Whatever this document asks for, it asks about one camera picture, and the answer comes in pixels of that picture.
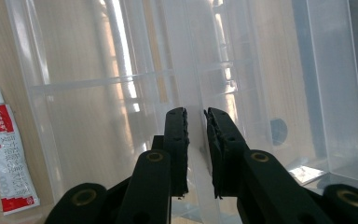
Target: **transparent container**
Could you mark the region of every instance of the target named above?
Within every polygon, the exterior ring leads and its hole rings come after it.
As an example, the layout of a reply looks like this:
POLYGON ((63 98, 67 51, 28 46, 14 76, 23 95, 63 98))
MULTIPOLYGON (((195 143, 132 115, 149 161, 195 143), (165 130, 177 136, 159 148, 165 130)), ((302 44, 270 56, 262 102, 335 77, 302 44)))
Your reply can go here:
POLYGON ((78 184, 111 188, 130 176, 178 106, 188 112, 190 192, 173 200, 173 223, 240 222, 235 199, 213 197, 207 107, 227 111, 250 148, 287 170, 323 172, 305 187, 358 188, 358 1, 7 0, 7 8, 54 203, 78 184))

